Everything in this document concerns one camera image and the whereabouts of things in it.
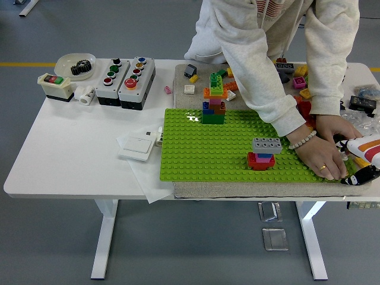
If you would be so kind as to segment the person's right hand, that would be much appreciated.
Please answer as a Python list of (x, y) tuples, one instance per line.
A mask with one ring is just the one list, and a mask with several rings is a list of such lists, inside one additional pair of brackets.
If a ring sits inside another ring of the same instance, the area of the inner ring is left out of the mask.
[(286, 137), (291, 145), (302, 142), (302, 145), (295, 148), (295, 152), (316, 175), (329, 181), (346, 177), (346, 166), (335, 145), (316, 136), (306, 125), (295, 129)]

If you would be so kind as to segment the robot right hand white shell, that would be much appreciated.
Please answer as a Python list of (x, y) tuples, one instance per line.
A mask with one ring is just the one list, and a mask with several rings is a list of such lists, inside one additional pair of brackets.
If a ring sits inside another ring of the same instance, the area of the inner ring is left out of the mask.
[(345, 185), (364, 185), (379, 177), (379, 134), (341, 140), (335, 144), (341, 151), (348, 151), (370, 165), (341, 180)]

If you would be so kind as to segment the person's left hand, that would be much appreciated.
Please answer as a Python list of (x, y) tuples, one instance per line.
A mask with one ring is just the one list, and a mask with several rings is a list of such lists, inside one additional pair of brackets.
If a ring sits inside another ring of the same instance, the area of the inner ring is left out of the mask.
[(363, 137), (350, 122), (336, 115), (316, 115), (316, 129), (323, 139), (332, 144), (335, 144), (334, 135), (337, 134), (346, 139)]

